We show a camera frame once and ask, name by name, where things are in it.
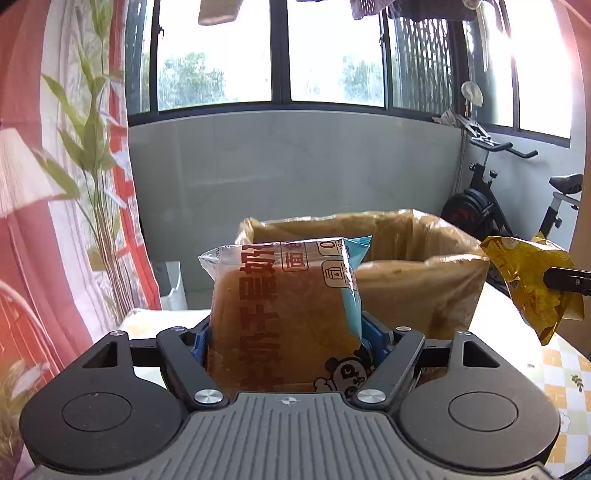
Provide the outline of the brown cardboard box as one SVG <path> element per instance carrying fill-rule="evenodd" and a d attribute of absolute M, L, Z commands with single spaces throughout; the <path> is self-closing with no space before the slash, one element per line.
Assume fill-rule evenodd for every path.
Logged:
<path fill-rule="evenodd" d="M 247 218 L 236 243 L 370 237 L 356 267 L 363 310 L 395 328 L 448 340 L 469 329 L 489 259 L 478 240 L 438 216 L 414 209 L 342 213 L 273 221 Z"/>

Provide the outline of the red printed backdrop curtain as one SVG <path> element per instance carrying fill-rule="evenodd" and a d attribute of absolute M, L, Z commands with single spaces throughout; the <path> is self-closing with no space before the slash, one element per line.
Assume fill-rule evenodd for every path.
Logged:
<path fill-rule="evenodd" d="M 160 305 L 139 225 L 124 1 L 1 8 L 1 475 L 25 403 L 129 312 Z"/>

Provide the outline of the brown bread slice package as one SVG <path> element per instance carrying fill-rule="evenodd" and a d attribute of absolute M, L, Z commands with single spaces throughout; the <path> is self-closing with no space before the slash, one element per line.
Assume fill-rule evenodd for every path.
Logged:
<path fill-rule="evenodd" d="M 339 392 L 367 381 L 355 271 L 370 237 L 224 245 L 199 257 L 214 282 L 206 370 L 239 392 Z"/>

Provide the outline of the gold foil snack bag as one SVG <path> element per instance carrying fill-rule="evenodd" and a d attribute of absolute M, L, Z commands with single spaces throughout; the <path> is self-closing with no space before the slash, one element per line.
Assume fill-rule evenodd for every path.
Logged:
<path fill-rule="evenodd" d="M 550 342 L 562 321 L 585 319 L 583 295 L 549 289 L 544 284 L 547 269 L 576 268 L 569 253 L 543 234 L 538 233 L 531 240 L 489 236 L 480 247 L 505 281 L 515 307 L 541 344 Z"/>

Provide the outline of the hanging beige towel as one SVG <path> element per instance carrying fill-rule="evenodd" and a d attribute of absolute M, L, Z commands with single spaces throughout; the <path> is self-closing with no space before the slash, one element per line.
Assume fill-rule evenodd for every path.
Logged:
<path fill-rule="evenodd" d="M 204 26 L 233 22 L 238 18 L 242 0 L 201 0 L 198 24 Z"/>

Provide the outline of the floral checkered tablecloth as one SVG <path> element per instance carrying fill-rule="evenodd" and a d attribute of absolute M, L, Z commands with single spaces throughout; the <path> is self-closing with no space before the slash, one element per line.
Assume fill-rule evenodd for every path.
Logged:
<path fill-rule="evenodd" d="M 130 339 L 155 338 L 171 327 L 195 327 L 209 309 L 134 309 L 120 330 Z M 572 478 L 590 458 L 590 362 L 558 334 L 542 346 L 509 297 L 488 283 L 483 287 L 470 328 L 551 400 L 560 414 L 558 439 L 546 462 L 555 477 Z"/>

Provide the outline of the black exercise bike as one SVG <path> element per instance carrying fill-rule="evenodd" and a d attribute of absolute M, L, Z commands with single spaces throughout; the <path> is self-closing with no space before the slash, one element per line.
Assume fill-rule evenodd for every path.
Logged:
<path fill-rule="evenodd" d="M 496 142 L 476 120 L 452 110 L 437 121 L 462 128 L 469 144 L 488 156 L 497 154 L 505 158 L 505 172 L 509 175 L 497 181 L 498 172 L 488 167 L 485 160 L 472 162 L 469 186 L 452 195 L 443 207 L 441 217 L 445 221 L 480 241 L 489 236 L 528 240 L 538 235 L 566 250 L 570 248 L 572 241 L 554 232 L 563 222 L 559 217 L 562 204 L 579 210 L 583 174 L 552 176 L 542 184 L 525 171 L 543 166 L 537 150 L 524 153 L 511 142 Z"/>

